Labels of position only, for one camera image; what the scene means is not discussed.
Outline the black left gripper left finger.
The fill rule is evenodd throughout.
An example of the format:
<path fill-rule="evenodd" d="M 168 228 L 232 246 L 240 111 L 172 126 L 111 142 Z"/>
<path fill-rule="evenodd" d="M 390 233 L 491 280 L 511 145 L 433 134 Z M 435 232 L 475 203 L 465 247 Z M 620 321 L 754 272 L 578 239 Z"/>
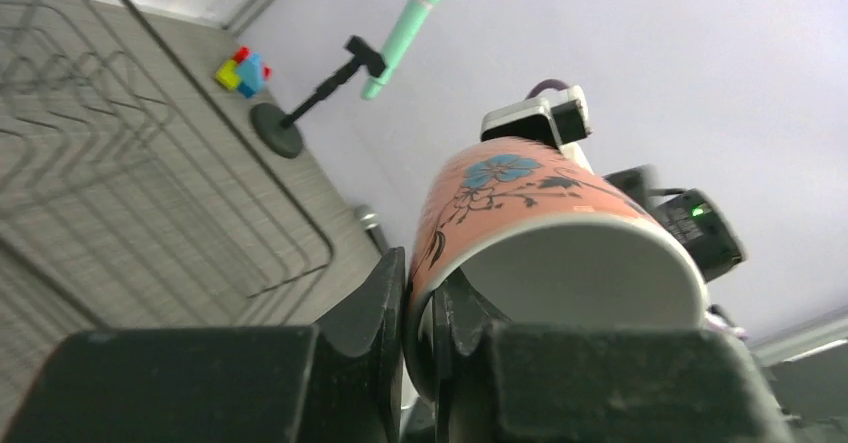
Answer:
<path fill-rule="evenodd" d="M 405 254 L 302 326 L 79 332 L 49 355 L 7 442 L 395 442 Z"/>

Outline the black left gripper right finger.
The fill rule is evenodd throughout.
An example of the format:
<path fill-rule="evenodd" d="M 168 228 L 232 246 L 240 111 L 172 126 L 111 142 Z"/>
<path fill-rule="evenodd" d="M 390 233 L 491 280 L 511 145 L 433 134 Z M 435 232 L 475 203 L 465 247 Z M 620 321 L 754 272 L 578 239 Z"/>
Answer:
<path fill-rule="evenodd" d="M 789 442 L 737 340 L 507 321 L 463 275 L 433 295 L 441 442 Z"/>

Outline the pink floral mug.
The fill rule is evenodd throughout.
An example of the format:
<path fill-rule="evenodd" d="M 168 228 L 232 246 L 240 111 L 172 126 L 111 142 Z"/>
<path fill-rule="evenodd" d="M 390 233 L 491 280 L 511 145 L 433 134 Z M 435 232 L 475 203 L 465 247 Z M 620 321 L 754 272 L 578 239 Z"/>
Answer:
<path fill-rule="evenodd" d="M 697 329 L 709 303 L 693 258 L 644 208 L 558 150 L 517 137 L 446 161 L 410 264 L 404 353 L 429 402 L 431 300 L 453 274 L 521 323 Z"/>

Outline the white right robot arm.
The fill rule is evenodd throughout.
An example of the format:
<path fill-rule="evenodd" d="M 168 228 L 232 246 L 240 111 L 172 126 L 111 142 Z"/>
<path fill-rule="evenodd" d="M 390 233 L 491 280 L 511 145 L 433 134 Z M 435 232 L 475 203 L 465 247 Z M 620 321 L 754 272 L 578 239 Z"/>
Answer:
<path fill-rule="evenodd" d="M 646 210 L 683 245 L 705 281 L 713 281 L 747 259 L 736 232 L 718 206 L 696 188 L 660 188 L 649 167 L 604 176 Z"/>

